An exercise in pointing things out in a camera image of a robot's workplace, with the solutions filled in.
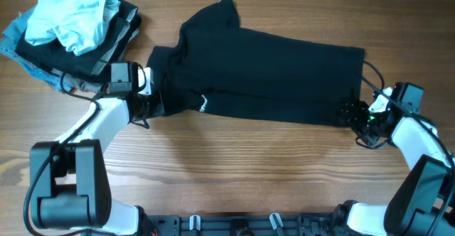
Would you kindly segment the black t-shirt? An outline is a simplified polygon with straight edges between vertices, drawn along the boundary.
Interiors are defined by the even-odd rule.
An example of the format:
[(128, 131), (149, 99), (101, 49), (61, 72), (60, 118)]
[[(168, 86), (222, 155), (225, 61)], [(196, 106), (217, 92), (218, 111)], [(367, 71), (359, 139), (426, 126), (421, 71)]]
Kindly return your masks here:
[(147, 65), (164, 114), (192, 109), (244, 119), (339, 127), (360, 95), (362, 48), (284, 38), (240, 26), (233, 0), (201, 9), (174, 47), (156, 46)]

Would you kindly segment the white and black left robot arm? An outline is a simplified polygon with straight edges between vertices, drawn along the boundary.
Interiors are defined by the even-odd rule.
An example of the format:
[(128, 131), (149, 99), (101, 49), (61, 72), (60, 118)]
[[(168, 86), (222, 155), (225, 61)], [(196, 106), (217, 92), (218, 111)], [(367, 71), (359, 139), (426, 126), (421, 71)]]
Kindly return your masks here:
[(32, 235), (42, 229), (66, 235), (158, 235), (140, 206), (112, 199), (103, 153), (132, 123), (144, 128), (159, 114), (152, 71), (138, 63), (112, 63), (111, 80), (90, 98), (90, 109), (55, 141), (30, 151), (30, 186), (23, 221)]

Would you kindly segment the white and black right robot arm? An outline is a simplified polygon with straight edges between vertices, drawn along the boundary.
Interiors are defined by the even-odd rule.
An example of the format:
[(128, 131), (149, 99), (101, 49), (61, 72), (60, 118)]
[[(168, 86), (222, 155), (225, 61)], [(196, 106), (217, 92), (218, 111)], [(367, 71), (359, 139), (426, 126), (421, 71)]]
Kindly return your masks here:
[(419, 86), (398, 82), (371, 105), (353, 100), (341, 107), (358, 145), (378, 149), (383, 139), (401, 151), (410, 173), (387, 205), (338, 205), (328, 226), (332, 235), (454, 234), (454, 157), (419, 114), (423, 94)]

